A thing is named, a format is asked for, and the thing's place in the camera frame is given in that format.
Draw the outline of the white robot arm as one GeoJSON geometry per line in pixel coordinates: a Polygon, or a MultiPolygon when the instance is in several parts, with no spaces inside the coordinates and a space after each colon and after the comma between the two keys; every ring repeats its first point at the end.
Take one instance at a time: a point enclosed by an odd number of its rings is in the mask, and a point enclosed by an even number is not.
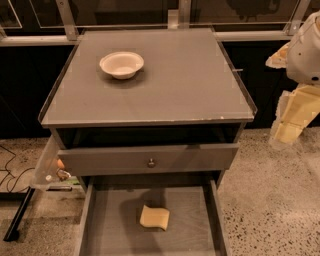
{"type": "Polygon", "coordinates": [[[279,98],[271,130],[274,140],[293,143],[320,113],[320,11],[312,13],[265,65],[285,68],[287,77],[298,83],[279,98]]]}

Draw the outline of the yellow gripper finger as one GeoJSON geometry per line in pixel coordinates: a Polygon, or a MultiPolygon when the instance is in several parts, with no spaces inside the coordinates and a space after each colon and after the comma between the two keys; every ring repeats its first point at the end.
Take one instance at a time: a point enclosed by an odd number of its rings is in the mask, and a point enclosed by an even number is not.
{"type": "Polygon", "coordinates": [[[289,44],[286,43],[266,60],[265,65],[274,69],[286,68],[288,48],[289,44]]]}
{"type": "Polygon", "coordinates": [[[271,127],[271,140],[292,144],[319,114],[319,85],[299,84],[292,92],[283,91],[271,127]]]}

